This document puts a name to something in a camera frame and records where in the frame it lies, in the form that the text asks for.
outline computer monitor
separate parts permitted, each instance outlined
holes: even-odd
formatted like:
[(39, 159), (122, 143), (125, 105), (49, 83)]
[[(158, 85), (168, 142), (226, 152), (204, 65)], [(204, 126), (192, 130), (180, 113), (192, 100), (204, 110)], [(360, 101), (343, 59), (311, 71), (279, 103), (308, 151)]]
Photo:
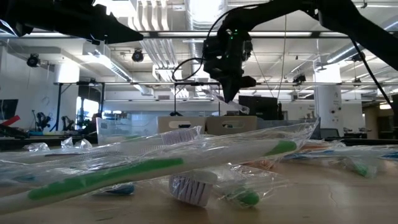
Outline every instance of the computer monitor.
[(249, 115), (264, 120), (278, 120), (277, 98), (261, 96), (239, 96), (239, 104), (250, 109)]

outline desk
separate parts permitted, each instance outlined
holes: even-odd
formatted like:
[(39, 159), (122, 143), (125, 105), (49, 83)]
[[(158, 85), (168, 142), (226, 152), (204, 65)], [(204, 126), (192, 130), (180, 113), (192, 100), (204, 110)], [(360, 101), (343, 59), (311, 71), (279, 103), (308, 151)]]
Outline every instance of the desk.
[(211, 199), (206, 208), (180, 203), (151, 189), (130, 197), (87, 195), (0, 216), (0, 223), (397, 223), (398, 178), (365, 179), (346, 170), (280, 164), (291, 186), (256, 208)]

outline security camera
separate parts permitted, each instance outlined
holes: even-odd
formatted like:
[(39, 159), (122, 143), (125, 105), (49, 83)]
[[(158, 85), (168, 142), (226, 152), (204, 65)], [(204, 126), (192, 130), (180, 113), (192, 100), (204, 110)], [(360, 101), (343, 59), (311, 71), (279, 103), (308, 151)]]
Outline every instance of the security camera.
[(131, 58), (134, 62), (142, 62), (144, 60), (142, 49), (135, 49)]
[(27, 66), (32, 68), (37, 68), (41, 64), (41, 60), (39, 59), (39, 54), (31, 54), (30, 57), (26, 61)]

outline pipe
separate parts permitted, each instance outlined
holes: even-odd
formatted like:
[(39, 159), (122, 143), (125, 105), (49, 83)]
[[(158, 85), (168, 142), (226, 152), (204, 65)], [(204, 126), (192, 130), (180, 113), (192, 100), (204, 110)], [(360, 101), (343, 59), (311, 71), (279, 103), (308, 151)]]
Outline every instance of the pipe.
[[(166, 0), (160, 0), (160, 8), (161, 8), (161, 12), (162, 12), (162, 27), (163, 30), (169, 31), (169, 23), (167, 22), (167, 3)], [(177, 67), (178, 66), (178, 61), (177, 58), (175, 56), (175, 52), (174, 52), (174, 45), (171, 39), (166, 39), (165, 40), (165, 51), (167, 54), (169, 54), (168, 56), (170, 57), (170, 64), (173, 65), (173, 67)]]
[[(129, 17), (127, 19), (127, 25), (132, 29), (135, 28), (135, 30), (145, 30), (145, 28), (143, 28), (141, 26), (141, 23), (139, 20), (139, 6), (137, 6), (136, 14), (133, 16), (134, 16), (134, 19), (131, 17)], [(146, 21), (146, 23), (143, 21), (143, 25), (148, 27), (147, 21)], [(147, 43), (147, 40), (140, 41), (140, 44), (141, 44), (142, 48), (148, 53), (149, 58), (153, 61), (155, 66), (160, 68), (161, 67), (160, 60), (157, 56), (155, 56), (154, 50), (149, 46), (149, 44)]]
[[(149, 27), (148, 23), (148, 2), (146, 0), (141, 1), (142, 3), (142, 26), (145, 28), (146, 31), (151, 31), (151, 28)], [(162, 51), (159, 49), (159, 46), (156, 44), (155, 40), (149, 39), (149, 40), (144, 40), (147, 41), (147, 46), (150, 48), (151, 51), (154, 52), (154, 58), (158, 60), (159, 65), (161, 65), (162, 68), (166, 68), (166, 59), (164, 59)]]
[[(184, 0), (184, 3), (188, 30), (202, 30), (208, 32), (214, 21), (228, 9), (227, 0)], [(213, 29), (218, 30), (219, 27), (220, 24), (217, 24)], [(203, 43), (190, 44), (190, 53), (192, 57), (201, 58), (202, 49)], [(196, 69), (195, 65), (192, 65), (192, 71)]]
[[(128, 17), (127, 26), (134, 30), (142, 30), (142, 27), (139, 23), (138, 14), (136, 16), (134, 16), (134, 20), (132, 17)], [(149, 58), (152, 60), (152, 62), (155, 64), (155, 66), (157, 68), (160, 68), (159, 62), (155, 59), (153, 52), (151, 52), (151, 49), (148, 48), (146, 42), (142, 40), (139, 43), (141, 44), (142, 48), (147, 52)]]
[[(152, 26), (154, 27), (154, 30), (161, 30), (159, 21), (158, 21), (158, 16), (157, 16), (157, 12), (158, 12), (157, 1), (151, 0), (150, 3), (152, 4), (152, 19), (150, 20), (152, 23)], [(160, 59), (164, 60), (164, 62), (166, 63), (166, 67), (171, 67), (172, 59), (169, 54), (169, 51), (167, 50), (164, 40), (155, 40), (155, 45), (159, 46), (159, 44), (162, 46), (162, 48), (164, 49), (164, 52), (166, 53), (166, 58), (164, 58), (162, 50), (159, 49), (160, 50), (160, 52), (159, 52)]]

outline cardboard box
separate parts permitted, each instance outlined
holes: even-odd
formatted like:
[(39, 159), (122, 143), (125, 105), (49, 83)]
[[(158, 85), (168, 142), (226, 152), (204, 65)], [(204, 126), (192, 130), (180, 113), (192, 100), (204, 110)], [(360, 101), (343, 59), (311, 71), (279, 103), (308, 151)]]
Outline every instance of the cardboard box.
[(193, 128), (195, 126), (202, 126), (201, 134), (205, 133), (205, 117), (188, 117), (188, 116), (168, 116), (157, 118), (158, 133), (173, 131), (182, 128)]
[(206, 119), (207, 134), (238, 134), (257, 129), (256, 116), (221, 116)]

